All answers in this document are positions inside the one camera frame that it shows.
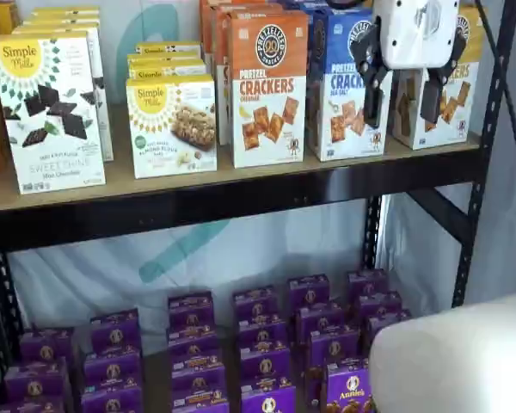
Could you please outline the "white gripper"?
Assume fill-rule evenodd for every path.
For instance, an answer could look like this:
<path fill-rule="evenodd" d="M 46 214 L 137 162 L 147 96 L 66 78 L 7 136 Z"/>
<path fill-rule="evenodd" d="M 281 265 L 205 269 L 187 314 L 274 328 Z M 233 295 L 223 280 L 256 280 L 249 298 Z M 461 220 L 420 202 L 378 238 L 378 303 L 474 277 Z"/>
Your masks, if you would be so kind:
<path fill-rule="evenodd" d="M 437 120 L 443 88 L 466 47 L 457 26 L 459 2 L 381 0 L 372 4 L 374 20 L 352 41 L 350 51 L 365 85 L 364 122 L 379 128 L 382 82 L 390 69 L 425 69 L 421 117 Z"/>

